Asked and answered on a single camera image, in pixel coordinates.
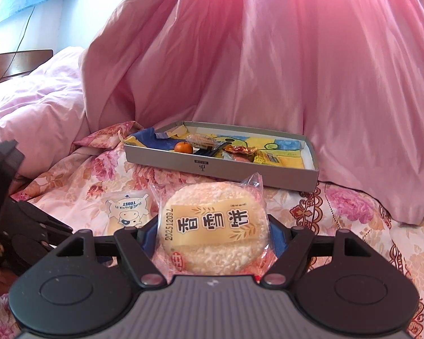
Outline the yellow green snack packet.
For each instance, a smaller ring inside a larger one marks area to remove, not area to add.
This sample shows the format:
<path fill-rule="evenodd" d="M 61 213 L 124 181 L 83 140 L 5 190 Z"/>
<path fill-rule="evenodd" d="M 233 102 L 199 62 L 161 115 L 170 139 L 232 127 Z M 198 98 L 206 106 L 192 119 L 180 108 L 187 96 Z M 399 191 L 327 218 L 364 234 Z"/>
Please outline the yellow green snack packet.
<path fill-rule="evenodd" d="M 282 165 L 282 163 L 280 162 L 277 156 L 266 151 L 257 151 L 254 155 L 253 163 L 265 164 L 265 165 L 271 165 L 271 166 Z"/>

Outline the small orange tangerine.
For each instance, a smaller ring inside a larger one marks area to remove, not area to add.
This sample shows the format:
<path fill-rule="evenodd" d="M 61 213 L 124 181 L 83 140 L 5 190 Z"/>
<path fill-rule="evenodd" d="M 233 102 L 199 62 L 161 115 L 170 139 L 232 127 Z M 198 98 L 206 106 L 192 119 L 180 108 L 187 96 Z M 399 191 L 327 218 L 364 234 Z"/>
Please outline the small orange tangerine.
<path fill-rule="evenodd" d="M 188 142 L 178 142 L 174 146 L 174 151 L 183 154 L 192 154 L 194 152 L 193 146 Z"/>

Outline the blue white stick packet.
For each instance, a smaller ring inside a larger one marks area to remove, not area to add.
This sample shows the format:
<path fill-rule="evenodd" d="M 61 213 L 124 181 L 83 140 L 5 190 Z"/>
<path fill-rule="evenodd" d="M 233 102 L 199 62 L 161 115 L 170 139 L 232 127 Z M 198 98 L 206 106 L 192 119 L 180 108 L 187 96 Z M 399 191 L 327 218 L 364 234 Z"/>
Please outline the blue white stick packet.
<path fill-rule="evenodd" d="M 225 145 L 227 145 L 227 142 L 221 142 L 206 149 L 197 149 L 197 151 L 194 151 L 194 155 L 214 157 Z"/>

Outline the toast bread cow packet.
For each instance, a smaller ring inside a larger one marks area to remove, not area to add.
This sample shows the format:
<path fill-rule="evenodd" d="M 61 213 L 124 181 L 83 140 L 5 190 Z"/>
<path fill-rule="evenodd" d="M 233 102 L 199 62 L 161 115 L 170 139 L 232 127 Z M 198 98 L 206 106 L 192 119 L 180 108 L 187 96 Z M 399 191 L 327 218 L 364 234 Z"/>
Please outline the toast bread cow packet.
<path fill-rule="evenodd" d="M 142 227 L 153 217 L 152 193 L 148 189 L 108 193 L 101 201 L 108 218 L 105 228 L 107 236 L 125 227 Z"/>

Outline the sausage snack packet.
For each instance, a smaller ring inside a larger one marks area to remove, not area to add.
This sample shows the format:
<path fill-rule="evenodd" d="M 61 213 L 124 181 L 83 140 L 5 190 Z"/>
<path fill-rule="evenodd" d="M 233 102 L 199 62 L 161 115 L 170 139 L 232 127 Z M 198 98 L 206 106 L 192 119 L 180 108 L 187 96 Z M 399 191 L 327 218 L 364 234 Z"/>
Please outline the sausage snack packet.
<path fill-rule="evenodd" d="M 235 162 L 253 163 L 253 156 L 223 152 L 223 159 Z"/>

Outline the gold foil snack packet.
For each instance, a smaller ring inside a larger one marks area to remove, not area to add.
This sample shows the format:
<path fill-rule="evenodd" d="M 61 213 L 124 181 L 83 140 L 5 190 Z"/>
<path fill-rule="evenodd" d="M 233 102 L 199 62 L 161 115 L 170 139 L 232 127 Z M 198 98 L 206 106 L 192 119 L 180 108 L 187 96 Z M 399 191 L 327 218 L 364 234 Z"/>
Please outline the gold foil snack packet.
<path fill-rule="evenodd" d="M 224 147 L 224 151 L 230 154 L 253 155 L 257 152 L 257 148 L 228 144 Z"/>

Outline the grey cardboard tray box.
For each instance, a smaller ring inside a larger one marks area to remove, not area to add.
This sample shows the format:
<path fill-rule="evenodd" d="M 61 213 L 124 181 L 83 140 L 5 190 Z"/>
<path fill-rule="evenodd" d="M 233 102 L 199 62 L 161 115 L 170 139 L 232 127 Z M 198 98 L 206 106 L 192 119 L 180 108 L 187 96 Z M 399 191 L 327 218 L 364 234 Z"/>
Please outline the grey cardboard tray box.
<path fill-rule="evenodd" d="M 282 165 L 224 160 L 224 148 L 214 157 L 175 152 L 174 146 L 186 142 L 187 135 L 193 133 L 206 134 L 216 144 L 256 147 L 257 151 L 277 156 Z M 159 129 L 144 129 L 126 138 L 125 152 L 131 163 L 228 181 L 241 181 L 259 173 L 264 185 L 291 191 L 312 192 L 319 178 L 314 151 L 305 136 L 238 125 L 180 121 Z"/>

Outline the dark wooden headboard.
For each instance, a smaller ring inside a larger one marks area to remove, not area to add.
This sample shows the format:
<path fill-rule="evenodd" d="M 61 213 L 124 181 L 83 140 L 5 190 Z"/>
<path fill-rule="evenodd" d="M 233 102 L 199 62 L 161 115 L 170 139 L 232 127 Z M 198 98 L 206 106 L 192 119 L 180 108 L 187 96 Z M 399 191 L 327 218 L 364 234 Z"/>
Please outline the dark wooden headboard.
<path fill-rule="evenodd" d="M 0 54 L 0 83 L 29 74 L 52 57 L 51 49 Z"/>

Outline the round rice cracker packet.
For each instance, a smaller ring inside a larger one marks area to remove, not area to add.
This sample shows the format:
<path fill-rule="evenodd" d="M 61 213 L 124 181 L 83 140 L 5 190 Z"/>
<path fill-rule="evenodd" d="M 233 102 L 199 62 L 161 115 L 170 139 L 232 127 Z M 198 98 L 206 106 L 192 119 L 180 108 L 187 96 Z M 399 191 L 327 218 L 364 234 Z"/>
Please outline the round rice cracker packet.
<path fill-rule="evenodd" d="M 261 275 L 274 260 L 263 177 L 151 186 L 158 206 L 152 257 L 171 279 Z"/>

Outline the round cookie clear packet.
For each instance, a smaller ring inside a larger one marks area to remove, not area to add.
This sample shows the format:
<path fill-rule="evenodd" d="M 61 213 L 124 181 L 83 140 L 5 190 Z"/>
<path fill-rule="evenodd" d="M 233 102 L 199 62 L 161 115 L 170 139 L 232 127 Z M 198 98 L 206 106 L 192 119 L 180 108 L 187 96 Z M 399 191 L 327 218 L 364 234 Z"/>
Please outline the round cookie clear packet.
<path fill-rule="evenodd" d="M 209 149 L 214 148 L 216 143 L 213 138 L 206 134 L 193 133 L 186 137 L 186 142 L 194 148 Z"/>

